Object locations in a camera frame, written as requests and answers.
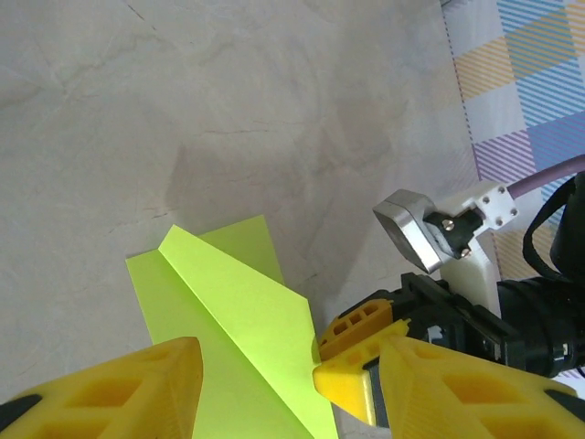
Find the marble floor tile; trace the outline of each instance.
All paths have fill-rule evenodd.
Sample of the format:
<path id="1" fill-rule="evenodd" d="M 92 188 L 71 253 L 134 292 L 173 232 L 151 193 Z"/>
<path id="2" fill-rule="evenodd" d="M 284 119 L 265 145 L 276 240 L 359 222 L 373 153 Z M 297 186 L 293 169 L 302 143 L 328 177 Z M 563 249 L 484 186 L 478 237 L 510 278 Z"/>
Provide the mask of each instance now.
<path id="1" fill-rule="evenodd" d="M 477 179 L 438 0 L 22 0 L 0 38 L 0 400 L 148 345 L 124 259 L 173 223 L 264 214 L 321 331 L 412 270 L 374 205 Z"/>

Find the colorful mat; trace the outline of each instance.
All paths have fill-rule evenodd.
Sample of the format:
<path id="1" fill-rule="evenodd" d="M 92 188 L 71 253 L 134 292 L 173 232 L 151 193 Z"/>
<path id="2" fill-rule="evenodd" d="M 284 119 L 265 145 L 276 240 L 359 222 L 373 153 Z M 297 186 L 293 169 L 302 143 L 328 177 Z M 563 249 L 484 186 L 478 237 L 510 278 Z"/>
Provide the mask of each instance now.
<path id="1" fill-rule="evenodd" d="M 512 182 L 585 153 L 585 0 L 452 0 L 443 13 L 481 179 Z M 560 215 L 535 235 L 543 256 Z M 495 235 L 503 277 L 534 275 L 523 233 Z"/>

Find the plaid fabric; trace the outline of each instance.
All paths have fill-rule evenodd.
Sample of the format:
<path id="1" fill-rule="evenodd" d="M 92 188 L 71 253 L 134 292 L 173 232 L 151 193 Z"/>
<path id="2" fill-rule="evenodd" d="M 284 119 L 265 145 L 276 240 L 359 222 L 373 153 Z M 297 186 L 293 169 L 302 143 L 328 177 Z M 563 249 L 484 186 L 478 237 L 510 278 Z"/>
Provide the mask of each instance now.
<path id="1" fill-rule="evenodd" d="M 585 154 L 585 0 L 452 0 L 443 14 L 481 179 L 512 182 Z M 537 235 L 543 256 L 560 215 Z M 535 275 L 521 235 L 495 236 L 504 277 Z"/>

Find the folded paper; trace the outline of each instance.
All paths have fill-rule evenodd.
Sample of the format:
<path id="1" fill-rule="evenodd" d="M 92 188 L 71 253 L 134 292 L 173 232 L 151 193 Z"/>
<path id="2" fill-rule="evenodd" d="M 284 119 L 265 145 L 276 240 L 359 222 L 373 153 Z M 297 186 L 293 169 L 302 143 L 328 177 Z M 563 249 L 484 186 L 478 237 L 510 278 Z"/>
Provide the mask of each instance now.
<path id="1" fill-rule="evenodd" d="M 127 264 L 153 342 L 201 344 L 194 437 L 337 437 L 331 405 L 313 385 L 308 303 L 282 285 L 263 217 L 201 238 L 174 226 L 157 250 Z"/>

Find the screw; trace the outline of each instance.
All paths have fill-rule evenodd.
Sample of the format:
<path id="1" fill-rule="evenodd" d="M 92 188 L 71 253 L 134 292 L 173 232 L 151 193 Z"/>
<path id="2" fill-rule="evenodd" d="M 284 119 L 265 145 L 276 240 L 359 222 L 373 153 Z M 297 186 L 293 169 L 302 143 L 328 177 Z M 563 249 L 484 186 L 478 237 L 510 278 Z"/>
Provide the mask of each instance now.
<path id="1" fill-rule="evenodd" d="M 447 231 L 451 231 L 455 228 L 455 223 L 452 221 L 452 219 L 444 219 L 441 224 L 442 227 Z"/>

